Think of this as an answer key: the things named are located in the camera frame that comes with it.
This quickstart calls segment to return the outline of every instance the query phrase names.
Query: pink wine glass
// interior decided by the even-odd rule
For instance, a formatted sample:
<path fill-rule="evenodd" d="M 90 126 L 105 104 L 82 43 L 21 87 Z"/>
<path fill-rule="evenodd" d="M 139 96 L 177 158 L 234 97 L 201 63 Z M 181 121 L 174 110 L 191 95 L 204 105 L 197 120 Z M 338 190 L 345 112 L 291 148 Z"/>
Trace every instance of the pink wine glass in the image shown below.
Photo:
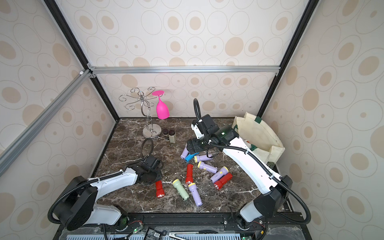
<path fill-rule="evenodd" d="M 153 96 L 158 97 L 159 103 L 156 106 L 157 117 L 159 119 L 166 119 L 169 117 L 169 109 L 165 103 L 160 99 L 160 96 L 164 94 L 164 91 L 158 90 L 152 93 Z"/>

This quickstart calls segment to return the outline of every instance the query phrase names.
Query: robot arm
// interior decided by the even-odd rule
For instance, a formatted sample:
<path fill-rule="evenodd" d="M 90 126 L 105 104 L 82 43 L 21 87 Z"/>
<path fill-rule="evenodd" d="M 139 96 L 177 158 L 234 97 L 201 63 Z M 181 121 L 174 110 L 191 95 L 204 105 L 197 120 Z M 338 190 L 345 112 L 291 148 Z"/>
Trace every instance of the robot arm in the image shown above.
<path fill-rule="evenodd" d="M 239 226 L 246 228 L 250 222 L 261 216 L 272 217 L 288 197 L 287 191 L 276 182 L 276 179 L 284 182 L 287 187 L 291 187 L 292 180 L 288 176 L 281 177 L 263 162 L 256 162 L 250 155 L 253 154 L 252 151 L 231 126 L 228 125 L 219 129 L 209 115 L 201 117 L 200 122 L 202 123 L 198 124 L 198 121 L 194 120 L 192 123 L 191 128 L 197 137 L 187 142 L 189 154 L 212 148 L 210 145 L 212 142 L 216 146 L 222 146 L 220 149 L 223 153 L 232 158 L 250 176 L 261 192 L 260 196 L 245 204 L 236 213 Z M 202 132 L 210 136 L 208 143 L 203 140 L 204 134 Z"/>
<path fill-rule="evenodd" d="M 75 177 L 60 196 L 87 181 L 92 183 L 72 192 L 56 206 L 53 205 L 53 213 L 69 231 L 93 223 L 113 225 L 115 229 L 122 230 L 126 227 L 126 212 L 119 206 L 100 205 L 96 204 L 96 201 L 122 187 L 140 182 L 145 184 L 157 182 L 162 177 L 162 167 L 162 161 L 149 155 L 144 162 L 130 164 L 124 171 L 120 170 L 101 178 Z"/>

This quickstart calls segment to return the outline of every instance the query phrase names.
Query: dark marble surface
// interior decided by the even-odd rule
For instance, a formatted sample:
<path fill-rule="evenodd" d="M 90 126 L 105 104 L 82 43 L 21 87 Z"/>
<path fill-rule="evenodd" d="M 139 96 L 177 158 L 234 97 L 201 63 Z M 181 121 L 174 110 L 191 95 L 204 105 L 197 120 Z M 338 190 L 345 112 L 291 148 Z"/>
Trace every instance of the dark marble surface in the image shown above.
<path fill-rule="evenodd" d="M 136 184 L 114 191 L 98 200 L 99 204 L 118 204 L 127 212 L 229 212 L 232 207 L 237 211 L 245 203 L 253 200 L 260 192 L 250 177 L 228 156 L 218 150 L 211 150 L 210 153 L 218 153 L 213 160 L 207 162 L 220 169 L 226 166 L 233 175 L 232 180 L 226 183 L 221 190 L 217 190 L 209 178 L 213 175 L 197 168 L 197 163 L 191 160 L 194 165 L 193 179 L 198 187 L 203 205 L 196 207 L 191 193 L 185 184 L 187 163 L 180 158 L 186 141 L 194 137 L 190 125 L 193 119 L 170 118 L 166 120 L 154 119 L 154 123 L 162 128 L 174 129 L 176 131 L 176 143 L 171 144 L 163 137 L 154 140 L 153 155 L 164 162 L 162 169 L 162 184 L 165 196 L 156 198 L 156 187 L 152 185 Z M 222 127 L 232 124 L 233 119 L 215 119 L 215 122 Z M 140 158 L 140 146 L 144 140 L 142 129 L 145 126 L 145 119 L 121 119 L 108 149 L 100 163 L 96 176 L 103 176 L 119 169 L 125 169 L 130 162 Z M 183 201 L 172 182 L 179 179 L 184 185 L 189 199 Z"/>

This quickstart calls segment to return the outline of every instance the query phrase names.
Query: red flashlight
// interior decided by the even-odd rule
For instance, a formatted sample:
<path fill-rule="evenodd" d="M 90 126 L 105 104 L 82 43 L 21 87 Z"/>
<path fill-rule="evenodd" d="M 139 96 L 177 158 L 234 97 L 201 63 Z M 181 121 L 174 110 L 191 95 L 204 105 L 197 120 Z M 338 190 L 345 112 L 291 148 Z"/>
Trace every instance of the red flashlight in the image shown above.
<path fill-rule="evenodd" d="M 222 178 L 220 178 L 219 180 L 217 180 L 215 182 L 215 188 L 217 188 L 218 190 L 220 190 L 224 184 L 226 184 L 229 180 L 232 179 L 232 174 L 230 173 L 227 173 L 225 174 Z"/>
<path fill-rule="evenodd" d="M 165 196 L 163 185 L 161 184 L 161 180 L 156 182 L 156 196 L 157 198 L 161 198 Z"/>
<path fill-rule="evenodd" d="M 187 176 L 185 178 L 185 183 L 188 184 L 188 185 L 193 183 L 192 169 L 193 169 L 193 165 L 192 164 L 188 164 L 187 165 Z"/>

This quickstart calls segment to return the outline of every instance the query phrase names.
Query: black cable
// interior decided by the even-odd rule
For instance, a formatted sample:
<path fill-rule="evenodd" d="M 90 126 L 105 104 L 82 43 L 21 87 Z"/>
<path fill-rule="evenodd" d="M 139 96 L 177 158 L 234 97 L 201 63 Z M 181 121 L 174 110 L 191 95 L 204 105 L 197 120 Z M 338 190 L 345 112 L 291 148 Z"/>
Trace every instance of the black cable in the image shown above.
<path fill-rule="evenodd" d="M 103 181 L 103 180 L 106 180 L 106 179 L 109 179 L 109 178 L 112 178 L 112 177 L 116 177 L 118 175 L 121 175 L 123 172 L 120 171 L 120 172 L 116 172 L 116 173 L 112 173 L 110 175 L 106 175 L 106 176 L 102 176 L 100 177 L 100 181 Z M 52 204 L 52 206 L 49 208 L 48 210 L 48 214 L 47 214 L 47 218 L 48 220 L 51 222 L 51 223 L 54 223 L 54 224 L 61 224 L 61 221 L 60 220 L 57 220 L 53 217 L 53 211 L 54 209 L 57 207 L 57 205 L 64 199 L 66 198 L 67 196 L 69 196 L 71 193 L 73 193 L 74 191 L 78 190 L 78 189 L 81 189 L 83 188 L 84 186 L 86 185 L 90 185 L 91 183 L 94 183 L 94 182 L 98 182 L 99 179 L 93 179 L 93 180 L 88 180 L 86 182 L 83 182 L 79 185 L 77 185 L 76 187 L 72 188 L 71 190 L 65 192 L 63 195 L 61 195 L 58 199 L 56 199 L 56 201 Z"/>
<path fill-rule="evenodd" d="M 268 220 L 265 219 L 264 232 L 263 232 L 263 234 L 257 240 L 262 240 L 264 238 L 264 236 L 266 235 L 267 230 L 268 230 Z"/>
<path fill-rule="evenodd" d="M 197 98 L 193 99 L 193 107 L 195 109 L 195 115 L 197 118 L 197 121 L 201 119 L 201 113 L 200 113 L 200 106 L 199 106 L 199 101 Z"/>
<path fill-rule="evenodd" d="M 305 204 L 305 202 L 299 197 L 299 195 L 297 195 L 294 191 L 292 191 L 286 184 L 284 184 L 282 181 L 280 181 L 275 176 L 273 176 L 273 174 L 262 163 L 262 161 L 260 161 L 260 159 L 258 157 L 256 157 L 252 152 L 247 151 L 246 149 L 244 149 L 242 147 L 218 145 L 218 144 L 215 144 L 213 142 L 210 142 L 209 145 L 214 146 L 214 147 L 218 147 L 221 149 L 226 148 L 226 149 L 232 149 L 232 150 L 237 150 L 237 151 L 242 151 L 244 153 L 247 153 L 250 157 L 252 157 L 260 165 L 260 167 L 268 174 L 268 176 L 270 176 L 278 185 L 280 185 L 287 192 L 289 192 L 300 203 L 300 205 L 304 208 L 306 218 L 303 221 L 297 221 L 297 220 L 294 220 L 294 219 L 292 219 L 288 216 L 285 216 L 279 212 L 277 212 L 277 214 L 279 216 L 293 222 L 293 223 L 296 223 L 296 224 L 308 224 L 311 221 L 311 212 L 310 212 L 308 206 Z"/>
<path fill-rule="evenodd" d="M 104 233 L 104 238 L 105 238 L 105 240 L 108 240 L 108 237 L 107 237 L 107 230 L 105 229 L 105 224 L 103 224 L 103 233 Z"/>
<path fill-rule="evenodd" d="M 149 150 L 148 155 L 144 157 L 144 155 L 143 155 L 143 148 L 144 148 L 144 144 L 145 144 L 146 141 L 148 141 L 148 140 L 151 141 L 151 149 Z M 153 147 L 154 147 L 154 145 L 153 145 L 153 140 L 152 140 L 151 138 L 147 137 L 146 139 L 144 139 L 144 141 L 143 141 L 143 143 L 141 144 L 141 147 L 140 147 L 140 155 L 141 155 L 141 158 L 140 158 L 139 160 L 135 161 L 135 162 L 130 163 L 130 165 L 131 165 L 131 164 L 136 164 L 136 163 L 139 163 L 139 162 L 141 162 L 141 161 L 146 160 L 146 159 L 149 157 L 149 155 L 152 154 L 152 152 L 153 152 Z"/>
<path fill-rule="evenodd" d="M 145 156 L 145 157 L 148 158 L 149 155 L 151 155 L 152 152 L 153 152 L 153 140 L 152 140 L 151 138 L 147 137 L 146 139 L 144 139 L 144 141 L 143 141 L 143 143 L 141 144 L 141 147 L 140 147 L 140 155 L 141 155 L 142 158 L 144 158 L 144 155 L 143 155 L 144 144 L 145 144 L 148 140 L 151 141 L 151 149 L 149 150 L 148 155 Z"/>

